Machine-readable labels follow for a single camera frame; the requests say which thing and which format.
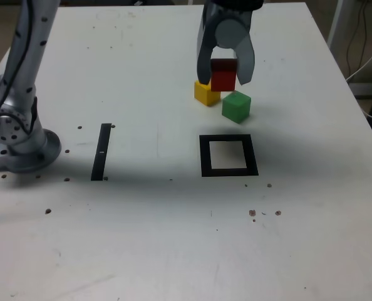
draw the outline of black strip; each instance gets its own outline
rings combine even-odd
[[[241,141],[246,168],[213,169],[210,153],[211,141]],[[259,175],[250,135],[200,135],[200,160],[202,177],[242,177]]]
[[[100,136],[98,138],[96,156],[94,158],[93,171],[91,172],[92,181],[102,181],[108,143],[110,141],[111,124],[101,124]]]

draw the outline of green cube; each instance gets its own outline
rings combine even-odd
[[[237,124],[250,115],[251,98],[240,92],[232,92],[222,100],[222,116]]]

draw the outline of black square outline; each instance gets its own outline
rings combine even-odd
[[[213,169],[211,165],[211,141],[241,141],[247,168]],[[200,135],[200,160],[202,177],[246,177],[258,176],[253,143],[249,134],[244,135]]]

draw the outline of black cable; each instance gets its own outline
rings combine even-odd
[[[360,17],[361,17],[361,11],[364,8],[364,5],[368,2],[368,0],[364,0],[363,3],[361,3],[359,13],[358,13],[358,18],[357,18],[357,26],[356,29],[354,30],[354,33],[350,39],[349,45],[348,45],[348,50],[346,51],[346,62],[348,63],[348,68],[349,68],[349,77],[351,76],[351,67],[350,67],[350,62],[349,62],[349,52],[350,52],[350,47],[351,44],[353,43],[354,38],[356,37],[357,31],[359,30],[360,27]]]
[[[366,8],[367,8],[367,5],[369,3],[369,0],[366,1],[366,4],[364,5],[364,8],[363,8],[363,21],[364,21],[364,44],[363,44],[363,49],[361,50],[361,57],[360,57],[360,62],[359,62],[359,67],[357,67],[357,70],[360,69],[361,67],[361,64],[363,62],[363,57],[364,57],[364,51],[366,49],[366,46],[367,46],[367,19],[366,19]]]
[[[0,108],[4,104],[6,98],[8,97],[9,91],[12,88],[12,85],[13,85],[13,83],[15,81],[16,75],[18,75],[19,69],[22,66],[23,61],[26,58],[26,55],[28,54],[28,51],[29,51],[30,40],[31,40],[31,32],[33,30],[33,3],[31,2],[31,0],[26,0],[26,2],[27,2],[27,5],[28,5],[28,24],[29,24],[29,26],[28,26],[28,36],[26,38],[26,45],[24,47],[24,51],[23,51],[22,57],[19,60],[19,63],[16,66],[16,69],[13,72],[12,78],[10,79],[9,83],[6,86],[4,95],[3,95],[3,97],[2,97],[2,99],[0,101]],[[22,121],[20,119],[19,119],[19,122],[18,123],[20,124],[21,128],[24,129],[24,124],[22,123]]]

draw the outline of floor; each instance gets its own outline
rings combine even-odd
[[[189,0],[173,0],[176,4],[187,4]],[[300,2],[306,2],[310,12],[312,13],[317,25],[324,36],[324,39],[328,37],[329,30],[331,29],[334,12],[338,0],[306,0]],[[346,50],[349,44],[349,40],[352,37],[353,31],[356,27],[357,15],[361,0],[356,0],[354,16],[351,20],[351,26],[349,27],[349,33],[346,35],[344,41],[344,49],[337,59],[338,65],[343,72],[344,76],[348,76],[348,66],[346,63]],[[193,0],[194,4],[202,4],[205,0]],[[296,2],[296,0],[272,0],[274,2]],[[0,6],[0,61],[3,58],[5,52],[8,50],[16,19],[18,16],[19,8],[17,6]],[[372,55],[372,0],[366,10],[367,16],[367,27],[368,27],[368,41],[364,52],[363,60],[366,61]],[[351,46],[350,61],[353,70],[357,69],[358,62],[361,56],[361,50],[363,47],[364,30],[363,22],[361,22],[361,28],[353,41]],[[366,67],[361,73],[359,73],[354,80],[356,82],[372,82],[372,62]]]

